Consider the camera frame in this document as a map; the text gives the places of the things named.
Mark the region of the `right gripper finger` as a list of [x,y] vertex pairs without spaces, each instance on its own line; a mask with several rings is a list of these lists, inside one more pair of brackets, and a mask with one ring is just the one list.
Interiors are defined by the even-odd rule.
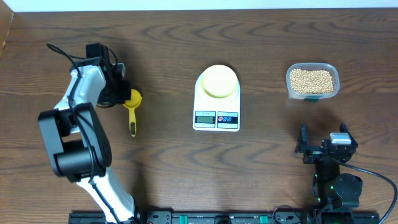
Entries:
[[303,150],[308,146],[307,127],[305,123],[300,125],[300,134],[297,141],[297,150]]
[[352,143],[356,143],[354,137],[352,137],[351,133],[348,131],[348,128],[346,127],[346,125],[345,125],[344,122],[342,122],[342,123],[340,124],[339,131],[340,131],[341,133],[346,133],[346,134],[349,136],[349,138],[351,139],[351,142],[352,142]]

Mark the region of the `yellow measuring scoop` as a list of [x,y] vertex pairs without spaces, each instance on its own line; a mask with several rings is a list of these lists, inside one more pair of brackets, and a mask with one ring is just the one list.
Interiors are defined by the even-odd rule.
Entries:
[[126,100],[123,104],[123,106],[129,111],[129,132],[132,137],[135,137],[137,134],[137,120],[135,110],[141,105],[141,102],[141,94],[137,90],[132,89],[131,99]]

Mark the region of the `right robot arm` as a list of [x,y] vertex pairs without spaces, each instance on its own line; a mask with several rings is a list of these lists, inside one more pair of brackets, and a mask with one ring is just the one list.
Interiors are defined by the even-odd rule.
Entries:
[[295,147],[296,153],[303,154],[304,164],[315,166],[313,193],[319,204],[331,210],[348,210],[359,207],[363,181],[360,177],[340,172],[356,152],[358,143],[344,123],[340,130],[330,133],[320,146],[309,145],[307,127],[300,125],[300,135]]

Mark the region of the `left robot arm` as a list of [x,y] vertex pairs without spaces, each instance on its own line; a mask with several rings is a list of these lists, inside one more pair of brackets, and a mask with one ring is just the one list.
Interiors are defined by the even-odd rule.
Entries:
[[111,108],[130,99],[125,66],[100,43],[86,45],[84,57],[53,44],[47,47],[71,63],[64,96],[38,117],[52,171],[90,194],[106,223],[132,223],[135,202],[111,168],[111,145],[96,113],[97,107]]

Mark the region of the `white digital kitchen scale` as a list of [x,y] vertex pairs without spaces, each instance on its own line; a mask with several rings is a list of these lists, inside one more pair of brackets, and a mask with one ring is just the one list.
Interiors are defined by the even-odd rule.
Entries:
[[241,90],[237,82],[234,90],[224,98],[214,98],[203,88],[205,72],[197,79],[193,102],[192,127],[196,131],[238,132],[241,123]]

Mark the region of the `pale yellow bowl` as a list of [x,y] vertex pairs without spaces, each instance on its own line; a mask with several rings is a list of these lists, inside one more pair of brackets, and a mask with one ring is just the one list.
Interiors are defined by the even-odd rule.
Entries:
[[201,75],[201,88],[212,98],[226,98],[238,88],[238,77],[226,65],[212,65]]

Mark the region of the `clear plastic container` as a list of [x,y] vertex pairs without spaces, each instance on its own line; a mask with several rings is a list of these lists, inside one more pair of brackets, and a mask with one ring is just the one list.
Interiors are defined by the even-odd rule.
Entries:
[[288,96],[295,100],[334,97],[340,90],[336,68],[328,63],[296,63],[286,72]]

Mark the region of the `pile of soybeans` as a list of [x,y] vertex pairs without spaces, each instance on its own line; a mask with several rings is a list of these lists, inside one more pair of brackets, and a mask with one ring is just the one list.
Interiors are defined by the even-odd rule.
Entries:
[[290,72],[290,81],[297,93],[324,94],[335,90],[332,75],[326,70],[309,71],[296,68]]

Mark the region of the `wooden panel at left edge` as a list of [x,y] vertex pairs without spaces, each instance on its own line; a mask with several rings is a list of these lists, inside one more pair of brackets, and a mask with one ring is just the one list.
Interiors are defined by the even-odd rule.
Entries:
[[14,19],[14,12],[3,1],[0,2],[0,55],[6,46],[6,39]]

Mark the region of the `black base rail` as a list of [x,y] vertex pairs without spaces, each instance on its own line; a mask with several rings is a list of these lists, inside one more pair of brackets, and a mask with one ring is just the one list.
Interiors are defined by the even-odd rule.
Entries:
[[277,210],[263,213],[188,213],[170,211],[147,212],[148,224],[274,224],[274,223],[378,223],[379,215],[373,212],[331,213],[325,212],[321,219],[307,218],[299,212]]

